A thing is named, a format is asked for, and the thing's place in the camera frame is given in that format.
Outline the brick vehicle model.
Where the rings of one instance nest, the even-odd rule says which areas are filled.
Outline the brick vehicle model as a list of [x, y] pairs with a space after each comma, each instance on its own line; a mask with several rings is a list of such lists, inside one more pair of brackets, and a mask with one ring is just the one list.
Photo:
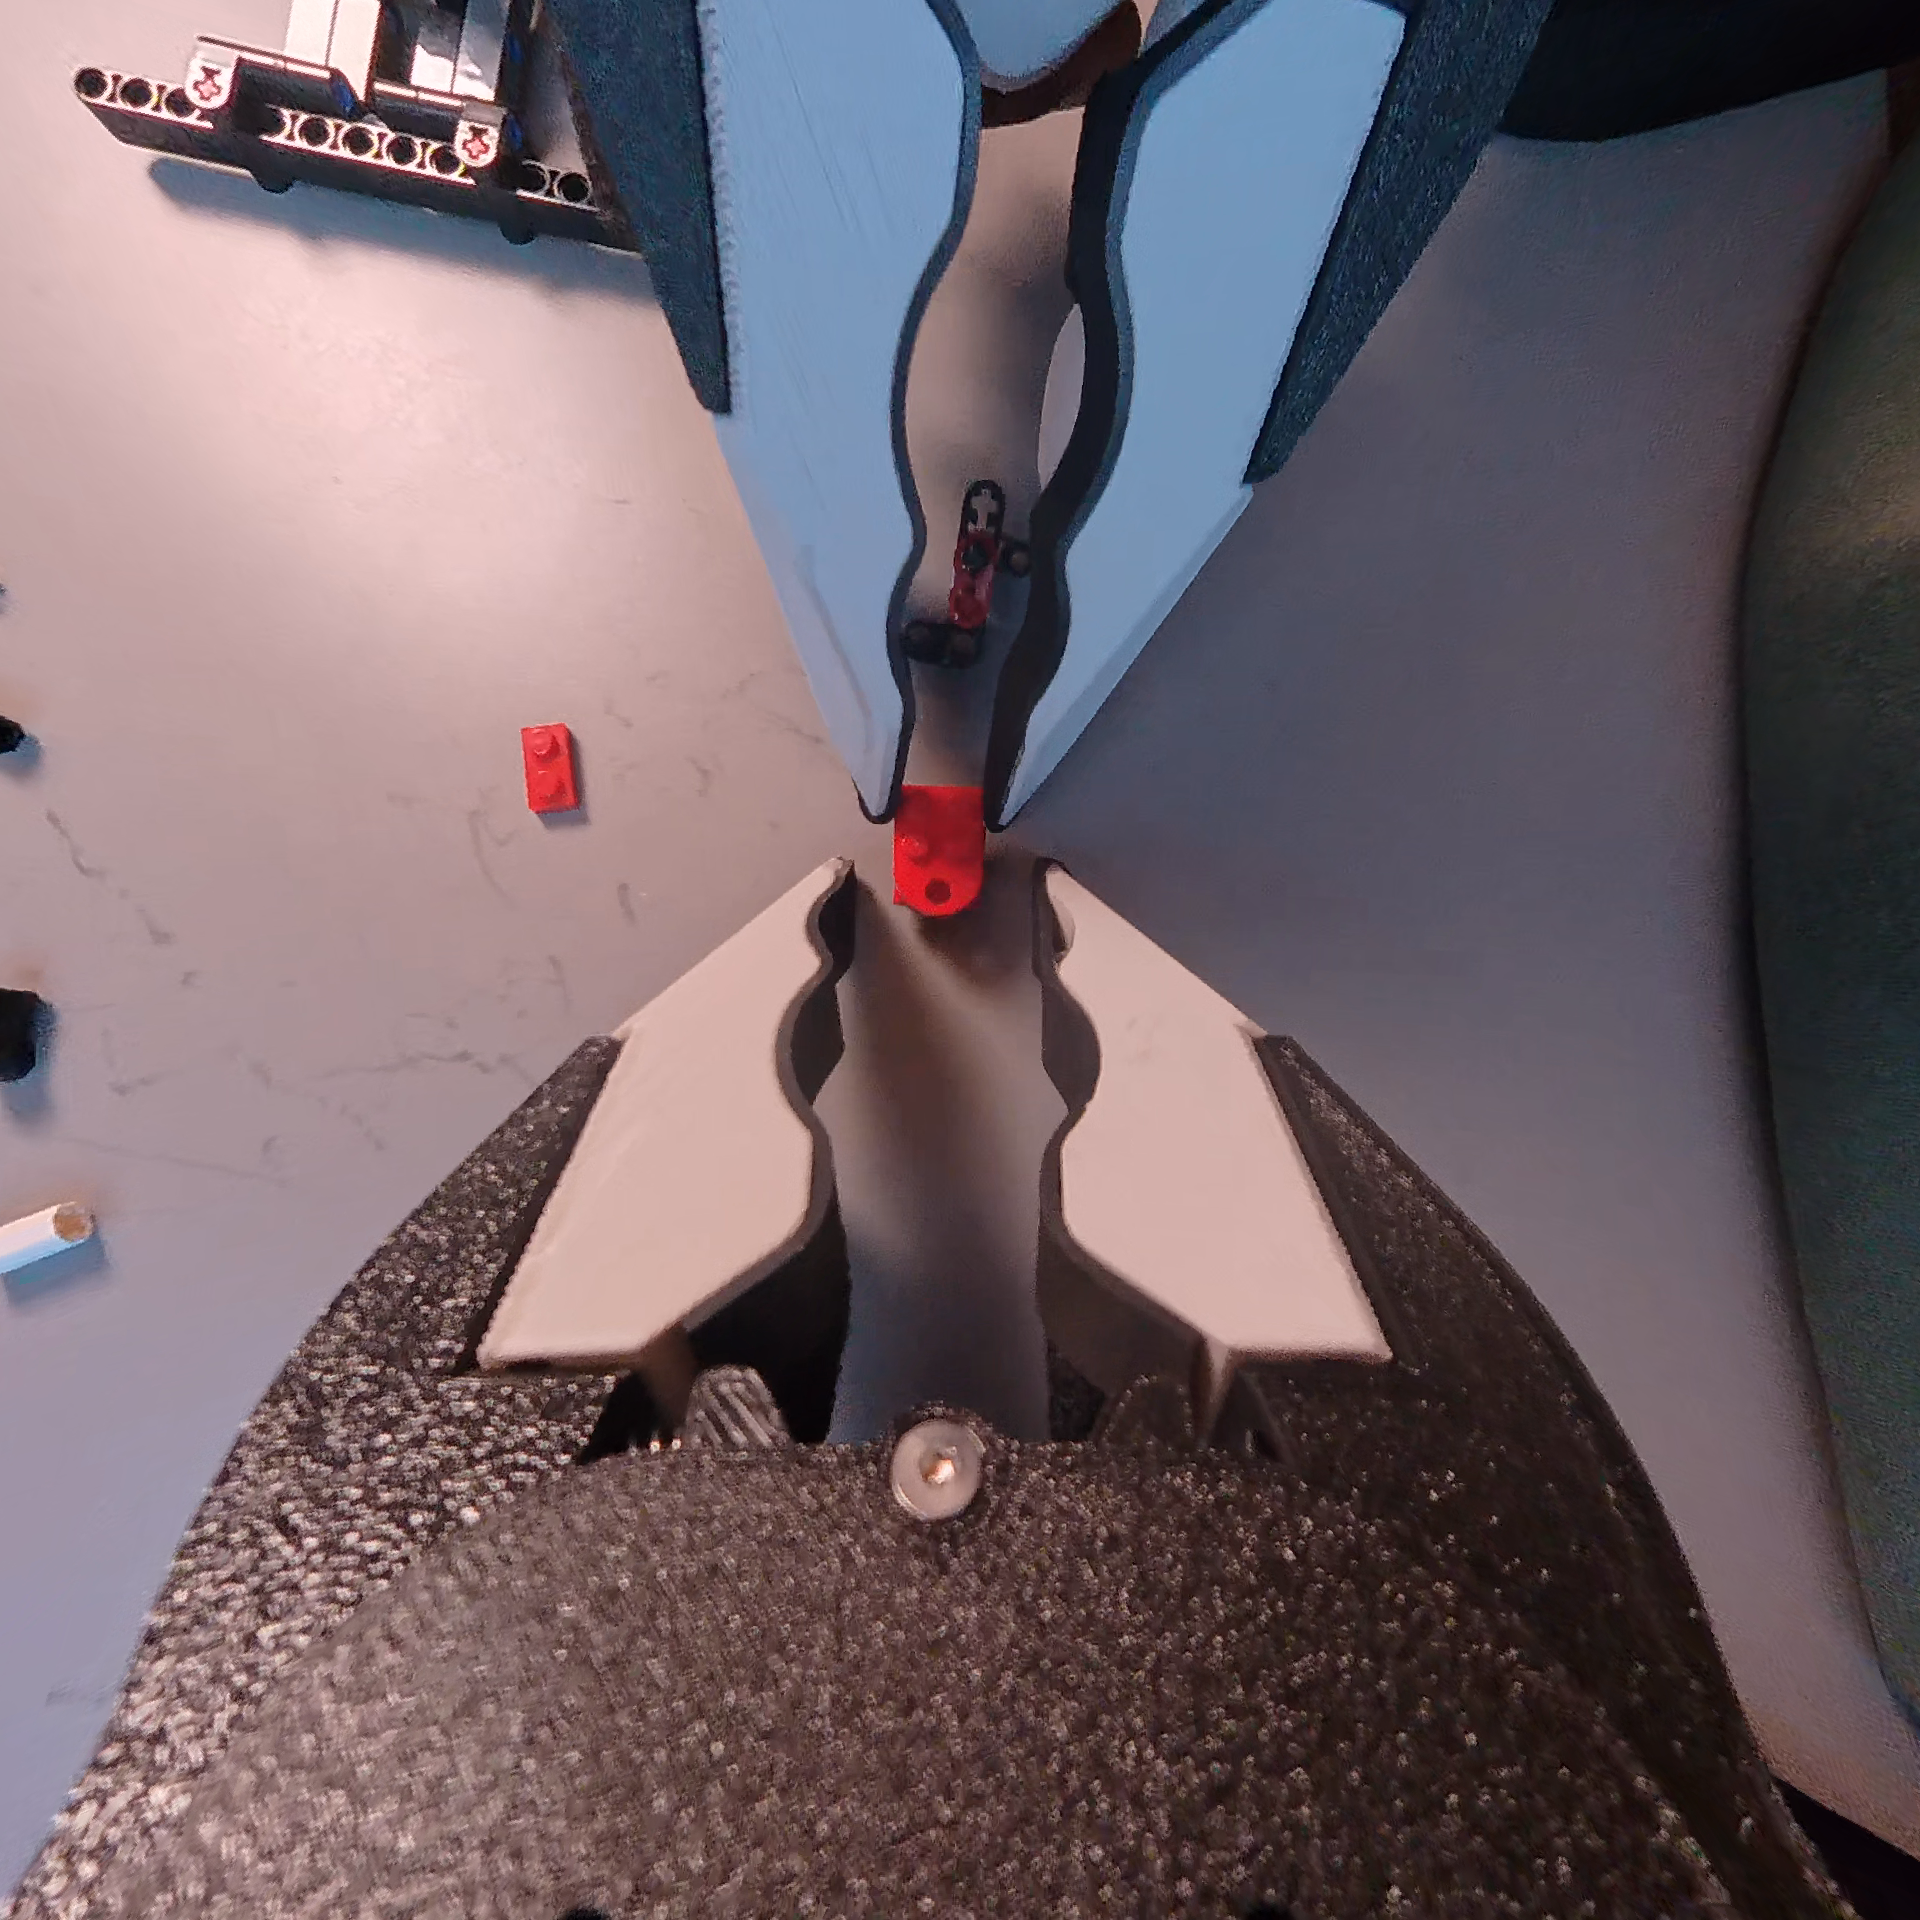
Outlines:
[[543, 2], [294, 2], [280, 46], [201, 35], [178, 77], [86, 64], [124, 143], [635, 254], [603, 201]]

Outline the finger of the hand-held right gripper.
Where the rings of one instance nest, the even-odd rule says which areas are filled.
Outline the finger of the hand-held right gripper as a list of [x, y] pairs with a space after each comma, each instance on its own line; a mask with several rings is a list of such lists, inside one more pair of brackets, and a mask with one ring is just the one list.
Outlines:
[[1246, 470], [1403, 46], [1382, 2], [1207, 2], [1085, 116], [1085, 379], [1030, 520], [989, 821], [1037, 792], [1246, 511]]
[[717, 435], [827, 735], [887, 821], [926, 548], [906, 375], [973, 201], [977, 49], [953, 2], [700, 2], [700, 35], [732, 379]]

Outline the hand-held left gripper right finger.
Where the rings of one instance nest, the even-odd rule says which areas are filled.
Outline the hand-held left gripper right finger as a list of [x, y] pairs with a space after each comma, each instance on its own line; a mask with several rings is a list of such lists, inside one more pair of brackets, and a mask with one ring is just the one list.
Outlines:
[[1265, 1036], [1085, 884], [1034, 876], [1042, 1312], [1081, 1373], [1389, 1361], [1348, 1243], [1258, 1046]]

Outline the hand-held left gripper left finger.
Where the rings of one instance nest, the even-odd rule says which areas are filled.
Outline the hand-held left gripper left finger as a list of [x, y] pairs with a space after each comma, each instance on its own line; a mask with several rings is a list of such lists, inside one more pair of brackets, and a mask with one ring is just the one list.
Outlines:
[[817, 1103], [844, 1046], [858, 895], [850, 860], [814, 868], [615, 1033], [483, 1372], [635, 1361], [818, 1243], [836, 1177]]

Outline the small black red lego assembly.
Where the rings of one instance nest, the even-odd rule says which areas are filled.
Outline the small black red lego assembly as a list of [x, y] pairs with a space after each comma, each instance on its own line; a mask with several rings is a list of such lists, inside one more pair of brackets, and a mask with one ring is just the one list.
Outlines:
[[[967, 486], [955, 543], [970, 534], [995, 534], [1001, 540], [998, 581], [1001, 575], [1030, 575], [1031, 552], [1026, 540], [1005, 534], [1005, 491], [995, 479], [977, 479]], [[986, 628], [989, 626], [979, 632], [953, 628], [948, 615], [942, 619], [912, 619], [904, 626], [904, 653], [917, 663], [964, 669], [977, 661]]]

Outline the red rounded plate with hole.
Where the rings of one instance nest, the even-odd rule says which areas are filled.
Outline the red rounded plate with hole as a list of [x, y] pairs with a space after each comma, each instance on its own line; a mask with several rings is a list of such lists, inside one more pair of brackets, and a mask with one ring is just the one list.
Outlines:
[[894, 816], [894, 903], [926, 917], [973, 906], [986, 841], [979, 787], [906, 784]]

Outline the grey desk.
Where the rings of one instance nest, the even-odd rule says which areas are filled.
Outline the grey desk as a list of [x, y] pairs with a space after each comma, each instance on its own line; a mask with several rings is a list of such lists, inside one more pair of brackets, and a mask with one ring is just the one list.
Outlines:
[[[1290, 1033], [1493, 1240], [1641, 1448], [1771, 1762], [1918, 1847], [1762, 1147], [1734, 600], [1886, 165], [1873, 77], [1503, 143], [1042, 800], [890, 906], [643, 263], [115, 143], [280, 2], [4, 7], [4, 1886], [251, 1402], [561, 1059], [830, 853], [839, 1436], [1045, 1429], [1026, 850]], [[523, 797], [568, 724], [584, 816]]]

